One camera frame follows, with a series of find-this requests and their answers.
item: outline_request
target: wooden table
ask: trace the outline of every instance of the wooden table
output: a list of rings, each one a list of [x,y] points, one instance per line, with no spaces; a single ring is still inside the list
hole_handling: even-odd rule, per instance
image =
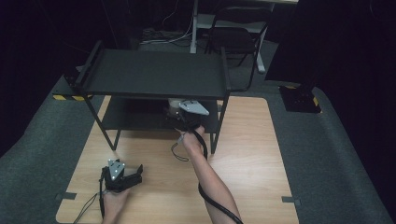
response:
[[[108,101],[106,97],[99,116]],[[191,163],[178,161],[170,151],[177,138],[176,132],[123,132],[118,149],[111,151],[94,123],[67,188],[76,198],[63,199],[57,221],[72,223],[99,190],[107,160],[120,159],[126,172],[144,165],[143,183],[133,187],[120,223],[211,223]],[[282,203],[282,196],[291,196],[290,187],[264,99],[230,97],[218,147],[208,160],[235,197],[245,223],[299,222],[294,203]],[[177,147],[176,153],[186,156],[183,147]],[[80,223],[101,220],[96,199]]]

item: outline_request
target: black shelf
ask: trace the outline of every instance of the black shelf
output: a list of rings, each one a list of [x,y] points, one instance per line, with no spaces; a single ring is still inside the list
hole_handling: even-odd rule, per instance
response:
[[[219,125],[217,101],[199,101],[208,111],[201,116],[206,133],[215,133]],[[106,130],[170,131],[176,119],[166,116],[167,99],[135,99],[112,96],[102,119]]]

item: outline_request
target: desk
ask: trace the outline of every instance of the desk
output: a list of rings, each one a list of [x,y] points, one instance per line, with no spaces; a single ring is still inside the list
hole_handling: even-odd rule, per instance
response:
[[[82,95],[113,150],[121,130],[173,130],[175,119],[164,112],[168,98],[198,100],[209,111],[209,116],[202,116],[202,124],[210,133],[212,153],[231,90],[225,56],[105,49],[101,42],[79,76],[61,77],[57,87],[60,85]],[[55,88],[53,94],[62,95],[63,89]],[[97,116],[89,95],[113,96],[103,119]],[[222,101],[219,115],[218,101]],[[114,143],[107,130],[118,131]]]
[[[190,53],[196,53],[196,37],[197,37],[197,29],[209,29],[212,25],[212,21],[214,15],[207,15],[207,14],[199,14],[198,13],[198,1],[194,0],[194,7],[193,7],[193,19],[192,19],[192,40],[190,45]],[[275,4],[297,4],[298,0],[255,0],[255,2],[264,2],[270,3],[270,8],[273,9]],[[262,28],[262,24],[251,24],[247,29],[252,33],[258,33]],[[265,32],[262,34],[262,40],[265,37]],[[258,55],[257,57],[257,65],[259,72],[265,72],[265,67],[262,63],[262,56]]]
[[[100,117],[108,102],[106,97]],[[101,168],[108,159],[120,159],[127,169],[140,164],[145,167],[143,182],[132,188],[120,224],[211,223],[191,163],[178,161],[170,151],[177,138],[176,132],[127,131],[122,133],[117,151],[111,151],[94,123],[66,191],[76,193],[76,198],[62,200],[56,220],[72,223],[84,203],[98,191]],[[218,148],[216,154],[209,155],[209,163],[229,187],[244,223],[299,223],[294,203],[282,203],[282,196],[291,193],[265,100],[230,97]],[[182,147],[176,152],[186,156]],[[96,199],[80,222],[101,220]]]

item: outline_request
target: yellow and black tape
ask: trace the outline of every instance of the yellow and black tape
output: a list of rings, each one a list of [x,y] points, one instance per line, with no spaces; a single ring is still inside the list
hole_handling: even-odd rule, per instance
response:
[[[84,97],[80,95],[60,95],[60,94],[53,94],[52,97],[55,100],[74,100],[74,101],[84,101]],[[91,100],[93,95],[88,95],[88,99]]]

